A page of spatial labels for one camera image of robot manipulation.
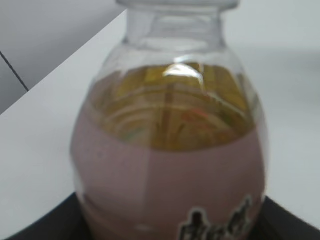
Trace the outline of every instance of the yellow liquid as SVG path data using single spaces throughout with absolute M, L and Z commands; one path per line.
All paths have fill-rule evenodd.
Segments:
M 219 66 L 149 66 L 103 79 L 87 105 L 96 125 L 120 141 L 161 151 L 212 148 L 255 125 L 240 80 Z

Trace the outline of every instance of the white surface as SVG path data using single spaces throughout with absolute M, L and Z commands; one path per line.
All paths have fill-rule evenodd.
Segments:
M 122 14 L 0 116 L 0 238 L 27 227 L 72 193 L 69 143 L 76 115 L 124 26 Z M 267 193 L 320 228 L 320 54 L 303 46 L 259 46 L 258 40 L 255 47 L 245 45 L 240 41 L 235 49 L 269 123 Z
M 0 0 L 0 51 L 32 88 L 122 10 L 114 0 Z
M 0 116 L 0 239 L 74 191 L 69 145 L 76 116 L 124 26 L 122 15 Z

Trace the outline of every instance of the white wall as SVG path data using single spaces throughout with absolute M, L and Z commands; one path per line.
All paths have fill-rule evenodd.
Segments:
M 0 51 L 32 88 L 121 11 L 114 0 L 0 0 Z
M 226 36 L 237 46 L 320 52 L 320 0 L 241 0 L 226 15 Z

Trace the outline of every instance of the drink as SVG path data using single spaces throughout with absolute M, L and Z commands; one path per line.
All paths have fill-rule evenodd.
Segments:
M 245 239 L 265 190 L 259 99 L 242 75 L 177 63 L 99 81 L 72 142 L 97 240 Z

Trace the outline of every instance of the bottle cap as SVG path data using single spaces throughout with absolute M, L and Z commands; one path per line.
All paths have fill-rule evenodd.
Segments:
M 232 9 L 236 8 L 240 0 L 117 0 L 125 6 L 146 6 L 146 7 L 191 7 L 191 8 L 218 8 Z

